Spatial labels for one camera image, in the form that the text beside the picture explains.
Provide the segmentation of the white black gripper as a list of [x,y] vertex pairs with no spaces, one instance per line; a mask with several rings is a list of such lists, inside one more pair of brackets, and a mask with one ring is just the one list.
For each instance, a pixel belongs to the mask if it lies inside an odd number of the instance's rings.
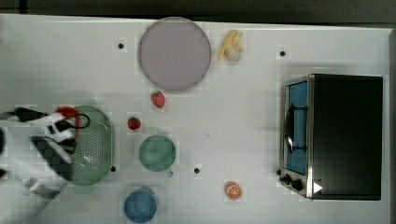
[[38,127],[44,132],[44,135],[57,143],[76,142],[74,126],[65,116],[58,112],[47,114],[24,107],[17,107],[13,111],[2,113],[1,119],[16,121],[26,127]]

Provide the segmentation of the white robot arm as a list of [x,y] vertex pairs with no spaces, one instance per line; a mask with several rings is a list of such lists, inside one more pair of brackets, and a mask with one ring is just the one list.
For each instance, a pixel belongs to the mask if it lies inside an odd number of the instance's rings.
[[75,132],[60,113],[1,115],[1,224],[31,224],[74,177]]

